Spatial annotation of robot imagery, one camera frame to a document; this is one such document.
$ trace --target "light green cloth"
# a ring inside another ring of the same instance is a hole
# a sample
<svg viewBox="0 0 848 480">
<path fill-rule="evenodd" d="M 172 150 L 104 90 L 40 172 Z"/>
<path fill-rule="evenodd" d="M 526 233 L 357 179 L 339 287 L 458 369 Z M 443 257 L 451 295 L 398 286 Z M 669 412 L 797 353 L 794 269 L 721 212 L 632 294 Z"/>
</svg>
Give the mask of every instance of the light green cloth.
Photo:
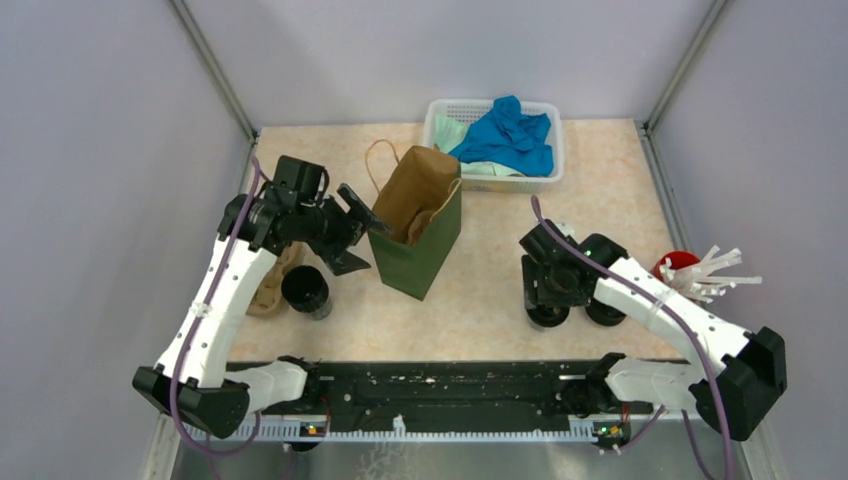
<svg viewBox="0 0 848 480">
<path fill-rule="evenodd" d="M 436 130 L 433 133 L 433 145 L 440 152 L 448 153 L 465 140 L 468 125 L 445 115 L 436 115 Z M 469 175 L 494 175 L 498 177 L 523 177 L 524 175 L 509 167 L 494 162 L 460 162 L 462 173 Z"/>
<path fill-rule="evenodd" d="M 509 167 L 495 162 L 459 163 L 463 174 L 468 175 L 494 175 L 496 177 L 523 177 L 524 175 Z"/>
<path fill-rule="evenodd" d="M 433 133 L 433 145 L 440 152 L 448 153 L 465 140 L 468 125 L 445 115 L 436 115 L 436 131 Z"/>
</svg>

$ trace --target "green paper bag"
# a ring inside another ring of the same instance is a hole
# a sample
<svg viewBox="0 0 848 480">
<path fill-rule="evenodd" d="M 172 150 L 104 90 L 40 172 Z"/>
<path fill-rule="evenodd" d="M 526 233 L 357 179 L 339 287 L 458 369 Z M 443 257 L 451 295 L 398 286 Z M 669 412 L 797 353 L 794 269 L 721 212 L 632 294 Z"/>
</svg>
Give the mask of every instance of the green paper bag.
<svg viewBox="0 0 848 480">
<path fill-rule="evenodd" d="M 368 155 L 378 143 L 392 147 L 397 167 L 381 189 Z M 385 285 L 424 300 L 462 227 L 459 161 L 421 146 L 398 159 L 394 145 L 377 140 L 365 151 L 365 166 L 378 191 L 372 210 L 392 227 L 391 235 L 368 232 Z"/>
</svg>

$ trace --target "cloth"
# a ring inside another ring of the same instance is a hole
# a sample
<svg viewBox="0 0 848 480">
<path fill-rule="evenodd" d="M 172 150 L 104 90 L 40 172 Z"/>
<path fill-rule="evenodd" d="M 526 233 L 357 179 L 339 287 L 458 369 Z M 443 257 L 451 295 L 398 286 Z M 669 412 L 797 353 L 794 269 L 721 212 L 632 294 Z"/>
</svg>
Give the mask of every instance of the cloth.
<svg viewBox="0 0 848 480">
<path fill-rule="evenodd" d="M 495 162 L 460 163 L 459 168 L 463 174 L 468 175 L 492 175 L 495 177 L 523 177 L 524 174 L 504 167 Z"/>
<path fill-rule="evenodd" d="M 468 125 L 446 115 L 436 115 L 436 128 L 433 132 L 433 148 L 440 152 L 450 152 L 465 139 Z"/>
<path fill-rule="evenodd" d="M 545 145 L 550 129 L 547 115 L 522 115 L 515 96 L 502 97 L 471 124 L 450 154 L 462 163 L 489 161 L 527 176 L 547 177 L 554 170 L 553 150 Z"/>
</svg>

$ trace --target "blue cloth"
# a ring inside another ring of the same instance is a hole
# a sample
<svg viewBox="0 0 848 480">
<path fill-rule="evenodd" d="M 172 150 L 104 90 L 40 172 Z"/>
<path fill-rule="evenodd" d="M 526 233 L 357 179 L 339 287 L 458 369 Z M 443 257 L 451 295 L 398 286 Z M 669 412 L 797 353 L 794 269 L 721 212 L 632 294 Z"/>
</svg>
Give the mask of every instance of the blue cloth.
<svg viewBox="0 0 848 480">
<path fill-rule="evenodd" d="M 547 115 L 522 115 L 515 96 L 499 98 L 450 154 L 463 163 L 495 162 L 528 177 L 547 177 L 554 171 L 553 151 L 545 145 L 550 129 Z"/>
</svg>

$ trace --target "bag handle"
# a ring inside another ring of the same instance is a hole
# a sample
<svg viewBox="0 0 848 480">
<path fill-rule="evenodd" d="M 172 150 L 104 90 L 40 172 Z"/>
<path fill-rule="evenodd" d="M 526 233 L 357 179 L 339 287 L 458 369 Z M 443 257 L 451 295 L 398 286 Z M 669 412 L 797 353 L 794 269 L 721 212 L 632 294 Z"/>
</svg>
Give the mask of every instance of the bag handle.
<svg viewBox="0 0 848 480">
<path fill-rule="evenodd" d="M 445 207 L 448 206 L 448 203 L 450 203 L 451 199 L 456 194 L 456 191 L 459 190 L 460 185 L 462 185 L 462 178 L 454 178 L 453 180 L 451 180 L 451 184 L 448 186 L 451 192 L 450 195 L 448 195 L 448 198 L 447 200 L 445 200 L 445 203 L 443 203 L 438 210 L 433 212 L 433 215 L 431 215 L 430 218 L 434 218 L 436 215 L 441 213 L 441 211 L 444 210 Z"/>
<path fill-rule="evenodd" d="M 395 163 L 400 164 L 400 158 L 397 156 L 397 150 L 395 150 L 395 144 L 390 140 L 385 138 L 381 138 L 379 140 L 374 140 L 374 143 L 365 150 L 365 170 L 368 171 L 368 178 L 371 179 L 371 183 L 374 185 L 374 189 L 377 190 L 377 193 L 380 193 L 380 187 L 377 186 L 377 180 L 374 180 L 374 172 L 371 171 L 371 164 L 368 162 L 368 155 L 371 153 L 371 150 L 377 146 L 378 143 L 386 143 L 390 147 L 392 147 L 392 154 L 395 156 Z"/>
</svg>

